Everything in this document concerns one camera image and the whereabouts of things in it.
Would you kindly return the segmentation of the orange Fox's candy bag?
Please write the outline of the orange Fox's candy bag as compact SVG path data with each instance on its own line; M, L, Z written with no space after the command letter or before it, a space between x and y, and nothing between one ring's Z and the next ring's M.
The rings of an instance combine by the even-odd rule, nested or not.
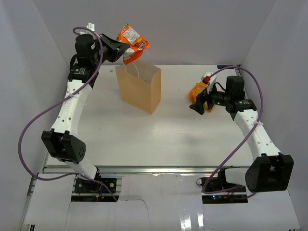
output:
M150 42L137 33L129 24L123 25L116 40L129 45L129 48L123 54L125 65L139 59L143 52L150 48Z

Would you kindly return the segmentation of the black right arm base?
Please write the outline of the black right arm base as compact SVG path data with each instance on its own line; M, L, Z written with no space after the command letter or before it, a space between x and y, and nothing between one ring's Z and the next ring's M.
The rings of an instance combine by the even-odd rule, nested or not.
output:
M222 205L222 204L240 204L248 203L247 192L245 187L234 189L234 184L225 184L214 177L206 186L205 191L219 193L204 194L202 193L202 202L204 205Z

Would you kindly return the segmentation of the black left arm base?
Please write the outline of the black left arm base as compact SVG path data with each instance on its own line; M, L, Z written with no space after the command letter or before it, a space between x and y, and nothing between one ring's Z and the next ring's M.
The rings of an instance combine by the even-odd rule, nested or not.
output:
M115 202L112 195L101 184L80 178L75 179L72 202Z

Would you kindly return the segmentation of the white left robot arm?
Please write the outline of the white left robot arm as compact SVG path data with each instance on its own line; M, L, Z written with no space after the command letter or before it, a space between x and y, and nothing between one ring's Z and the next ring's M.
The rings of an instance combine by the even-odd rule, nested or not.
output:
M96 39L90 34L77 36L76 54L70 61L66 101L62 103L51 129L41 135L50 156L85 177L85 186L91 192L101 188L102 180L96 177L98 169L85 156L85 143L77 138L79 120L102 63L117 61L128 48L127 43L113 40L104 34Z

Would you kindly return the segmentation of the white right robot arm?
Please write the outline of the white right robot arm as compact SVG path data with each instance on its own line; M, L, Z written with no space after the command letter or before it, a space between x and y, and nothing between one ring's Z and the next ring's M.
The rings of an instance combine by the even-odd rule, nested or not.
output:
M216 78L209 74L202 78L204 87L190 108L202 115L206 108L225 107L245 136L253 162L250 167L222 167L216 179L204 183L205 192L228 192L236 186L245 186L252 193L285 191L294 166L293 158L282 154L258 120L255 104L245 98L243 77L227 77L222 91L216 88Z

